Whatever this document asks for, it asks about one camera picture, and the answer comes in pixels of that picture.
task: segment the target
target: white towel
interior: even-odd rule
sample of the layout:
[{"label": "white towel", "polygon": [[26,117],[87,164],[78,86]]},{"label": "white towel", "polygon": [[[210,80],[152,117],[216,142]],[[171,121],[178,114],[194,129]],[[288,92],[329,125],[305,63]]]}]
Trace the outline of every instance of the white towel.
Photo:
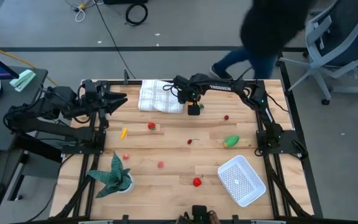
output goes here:
[{"label": "white towel", "polygon": [[171,83],[159,80],[143,80],[139,94],[139,109],[142,111],[162,111],[165,113],[182,113],[184,105],[178,102],[178,98],[172,95],[170,90],[163,90],[165,85]]}]

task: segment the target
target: wooden tabletop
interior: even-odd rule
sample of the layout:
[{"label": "wooden tabletop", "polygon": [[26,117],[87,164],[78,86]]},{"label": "wooden tabletop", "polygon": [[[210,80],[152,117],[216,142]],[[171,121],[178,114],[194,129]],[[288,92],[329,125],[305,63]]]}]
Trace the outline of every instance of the wooden tabletop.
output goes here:
[{"label": "wooden tabletop", "polygon": [[[265,86],[267,93],[287,108],[280,80],[266,80]],[[122,215],[141,220],[176,219],[186,211],[191,214],[192,205],[206,205],[220,219],[230,219],[232,215],[238,215],[240,219],[273,218],[268,189],[263,196],[242,208],[233,201],[217,177],[219,166],[236,155],[243,155],[268,188],[263,159],[254,155],[257,147],[255,111],[244,105],[234,93],[212,90],[202,97],[205,108],[199,116],[188,116],[186,111],[183,114],[139,111],[139,89],[140,85],[112,87],[112,91],[127,93],[128,102],[108,116],[110,127],[106,130],[105,150],[98,168],[111,170],[114,151],[119,157],[128,154],[130,158],[122,160],[122,163],[124,168],[131,168],[135,188],[129,194],[111,194],[94,199],[91,219],[121,219]],[[276,122],[283,129],[291,129],[289,114],[270,99],[269,106]],[[225,115],[229,115],[229,120],[223,119]],[[156,130],[148,130],[149,122],[157,125]],[[73,127],[81,125],[72,122]],[[124,128],[128,130],[127,136],[120,140]],[[238,144],[230,149],[224,148],[224,139],[232,134],[240,136]],[[189,139],[199,140],[188,145]],[[63,208],[77,189],[82,158],[82,155],[75,155],[62,167],[51,216]],[[287,189],[312,214],[301,162],[290,155],[280,155],[280,158]],[[159,161],[164,162],[164,168],[157,167]],[[203,184],[194,187],[193,179],[201,176]],[[96,182],[94,195],[103,187],[104,184]],[[87,194],[88,190],[85,190],[80,214],[85,210]],[[277,187],[276,194],[283,215]]]}]

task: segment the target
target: white plant pot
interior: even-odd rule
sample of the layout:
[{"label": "white plant pot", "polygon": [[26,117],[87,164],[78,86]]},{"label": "white plant pot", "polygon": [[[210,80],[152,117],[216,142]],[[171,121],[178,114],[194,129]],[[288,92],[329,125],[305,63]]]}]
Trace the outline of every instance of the white plant pot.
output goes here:
[{"label": "white plant pot", "polygon": [[117,191],[117,193],[119,194],[129,194],[135,187],[135,183],[134,183],[134,177],[131,174],[128,174],[129,178],[131,178],[132,183],[130,184],[130,186],[123,191]]}]

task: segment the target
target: concrete floor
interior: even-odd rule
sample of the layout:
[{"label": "concrete floor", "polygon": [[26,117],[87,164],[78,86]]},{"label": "concrete floor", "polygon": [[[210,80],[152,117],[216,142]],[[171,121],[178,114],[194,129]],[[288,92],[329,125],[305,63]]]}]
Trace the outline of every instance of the concrete floor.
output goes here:
[{"label": "concrete floor", "polygon": [[[316,7],[325,8],[328,3],[319,1]],[[124,24],[120,15],[125,13],[126,6],[103,5],[100,10],[120,47],[156,47],[157,44],[230,47],[240,45],[239,26],[251,4],[251,0],[150,0],[149,18],[139,27]],[[59,85],[77,88],[84,78],[122,78],[125,66],[117,52],[48,49],[113,46],[96,7],[86,10],[86,19],[81,23],[75,22],[74,17],[75,12],[63,0],[4,0],[0,8],[0,47],[15,48],[12,54],[46,68],[49,77]],[[299,36],[287,47],[304,46],[304,37]],[[41,51],[26,51],[25,47],[40,47]],[[206,73],[226,53],[224,49],[139,50],[122,52],[122,56],[137,78],[173,78]],[[284,56],[302,59],[300,53],[284,53]],[[8,65],[22,65],[2,55],[0,59]],[[229,72],[238,76],[248,66],[240,63]],[[305,72],[290,65],[287,69],[292,83]],[[276,69],[273,78],[280,77]],[[358,79],[347,78],[330,81],[358,83]],[[322,94],[312,78],[296,88],[294,96],[324,217],[358,220],[358,96],[336,94],[329,106],[322,106]],[[34,216],[49,199],[54,183],[53,179],[25,179],[19,192],[25,195],[24,200],[4,202],[0,223],[20,222]],[[39,220],[46,219],[48,213],[48,210],[43,212]]]}]

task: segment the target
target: green toy vegetable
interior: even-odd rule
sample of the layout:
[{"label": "green toy vegetable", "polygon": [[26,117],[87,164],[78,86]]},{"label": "green toy vegetable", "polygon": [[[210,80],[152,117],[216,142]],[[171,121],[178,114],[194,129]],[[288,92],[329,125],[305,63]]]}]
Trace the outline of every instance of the green toy vegetable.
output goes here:
[{"label": "green toy vegetable", "polygon": [[124,191],[131,186],[131,178],[129,177],[129,170],[122,167],[122,162],[118,158],[117,154],[114,153],[114,157],[111,160],[111,172],[91,170],[88,172],[95,180],[98,180],[106,186],[99,191],[96,198],[105,197],[111,193],[117,191]]},{"label": "green toy vegetable", "polygon": [[223,142],[224,147],[233,147],[239,142],[240,136],[229,136]]}]

